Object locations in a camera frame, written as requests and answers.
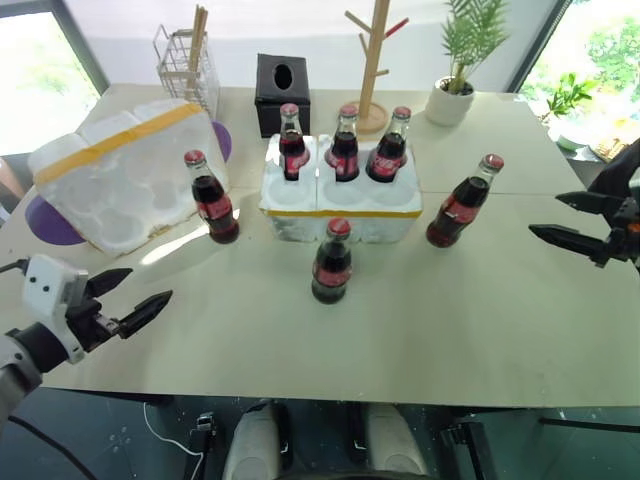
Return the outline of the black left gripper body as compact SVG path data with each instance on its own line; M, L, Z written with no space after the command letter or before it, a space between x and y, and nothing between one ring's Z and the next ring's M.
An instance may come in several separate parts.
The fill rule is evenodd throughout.
M120 321L101 313L97 300L103 292L87 285L78 300L66 310L66 323L84 352L89 353L120 333Z

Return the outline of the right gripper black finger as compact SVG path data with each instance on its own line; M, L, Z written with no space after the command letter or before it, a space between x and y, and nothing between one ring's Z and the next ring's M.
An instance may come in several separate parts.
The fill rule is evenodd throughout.
M601 215L614 215L624 202L622 197L589 191L562 193L556 199L574 210Z
M555 224L530 224L528 229L539 239L553 246L588 257L602 268L611 259L611 252L603 240Z

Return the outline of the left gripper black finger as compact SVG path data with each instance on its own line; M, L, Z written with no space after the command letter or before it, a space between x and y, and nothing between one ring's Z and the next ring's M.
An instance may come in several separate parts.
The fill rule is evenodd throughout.
M105 270L87 280L87 296L99 298L115 289L133 270L131 268L115 268Z
M134 307L134 310L119 321L118 335L127 339L153 321L169 303L172 290L154 294Z

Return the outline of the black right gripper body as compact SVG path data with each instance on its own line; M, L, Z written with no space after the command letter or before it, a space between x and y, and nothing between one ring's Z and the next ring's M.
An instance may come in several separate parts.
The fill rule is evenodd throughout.
M639 205L633 197L613 196L607 222L612 259L630 261L639 270Z

